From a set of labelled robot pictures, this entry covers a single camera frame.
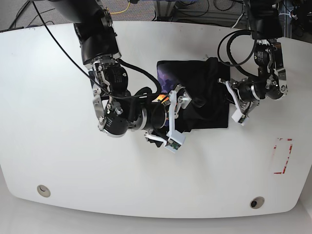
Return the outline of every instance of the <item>black fabric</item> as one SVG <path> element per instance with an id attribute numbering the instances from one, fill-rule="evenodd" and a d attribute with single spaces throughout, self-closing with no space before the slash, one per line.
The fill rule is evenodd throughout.
<path id="1" fill-rule="evenodd" d="M 218 62 L 217 58 L 207 61 L 160 61 L 157 71 L 163 92 L 168 91 L 168 84 L 180 83 L 193 99 L 185 110 L 180 110 L 179 118 L 175 120 L 178 131 L 228 128 L 229 101 L 232 98 L 226 86 L 217 82 L 219 78 L 230 80 L 228 66 Z"/>

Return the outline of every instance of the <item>yellow cable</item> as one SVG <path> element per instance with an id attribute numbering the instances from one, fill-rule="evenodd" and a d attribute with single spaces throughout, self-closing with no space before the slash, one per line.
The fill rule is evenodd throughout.
<path id="1" fill-rule="evenodd" d="M 127 6 L 127 8 L 126 8 L 125 10 L 119 11 L 119 12 L 112 12 L 111 15 L 116 15 L 116 14 L 124 13 L 124 12 L 126 12 L 126 11 L 129 9 L 129 6 L 130 6 L 130 2 L 129 2 L 129 4 L 128 4 L 128 6 Z"/>

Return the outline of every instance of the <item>circular hole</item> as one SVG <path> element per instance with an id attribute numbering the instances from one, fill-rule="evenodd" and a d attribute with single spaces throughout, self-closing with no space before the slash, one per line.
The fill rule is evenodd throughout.
<path id="1" fill-rule="evenodd" d="M 50 190 L 47 187 L 45 187 L 44 185 L 39 185 L 37 187 L 37 191 L 43 197 L 49 197 L 51 195 Z"/>
<path id="2" fill-rule="evenodd" d="M 250 202 L 250 207 L 252 209 L 259 209 L 264 204 L 264 198 L 259 196 Z"/>

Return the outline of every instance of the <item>white table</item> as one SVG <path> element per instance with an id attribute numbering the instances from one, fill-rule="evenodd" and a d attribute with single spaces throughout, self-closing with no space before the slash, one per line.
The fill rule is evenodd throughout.
<path id="1" fill-rule="evenodd" d="M 72 24 L 50 29 L 82 67 Z M 215 57 L 219 41 L 231 31 L 164 22 L 115 22 L 115 29 L 123 59 L 154 76 L 159 60 Z M 245 127 L 229 118 L 228 129 L 192 131 L 172 154 L 146 142 L 143 132 L 115 139 L 98 131 L 89 80 L 44 28 L 0 34 L 0 164 L 10 192 L 71 209 L 145 217 L 289 211 L 312 165 L 312 45 L 280 41 L 287 97 L 262 101 Z M 234 42 L 237 61 L 247 56 L 252 43 L 249 37 Z M 244 67 L 256 73 L 253 60 Z M 155 90 L 145 76 L 127 71 L 132 93 L 144 86 Z M 232 77 L 243 76 L 233 69 Z M 285 173 L 274 174 L 283 171 L 290 144 Z M 49 198 L 38 194 L 41 184 L 50 189 Z M 265 198 L 264 205 L 251 209 L 258 196 Z"/>

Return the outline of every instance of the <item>white tabletop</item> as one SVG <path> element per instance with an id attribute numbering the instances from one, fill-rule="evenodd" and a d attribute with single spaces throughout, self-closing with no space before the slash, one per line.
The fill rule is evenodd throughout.
<path id="1" fill-rule="evenodd" d="M 50 29 L 83 67 L 73 25 Z M 163 22 L 115 22 L 115 29 L 122 58 L 154 76 L 160 60 L 216 57 L 219 41 L 231 32 Z M 43 27 L 1 33 L 0 164 L 10 192 L 55 206 L 145 217 L 233 217 L 292 209 L 312 165 L 312 45 L 280 41 L 287 97 L 262 101 L 245 127 L 229 118 L 228 129 L 192 131 L 172 154 L 146 142 L 143 132 L 115 139 L 98 131 L 89 80 Z M 237 61 L 252 43 L 249 37 L 234 42 Z M 221 55 L 225 58 L 224 48 Z M 253 60 L 244 67 L 256 74 Z M 155 90 L 142 74 L 127 72 L 132 93 L 144 86 Z M 232 77 L 243 76 L 233 69 Z M 285 173 L 275 174 L 286 161 Z M 41 184 L 50 189 L 49 198 L 38 194 Z M 264 205 L 251 209 L 258 196 Z"/>

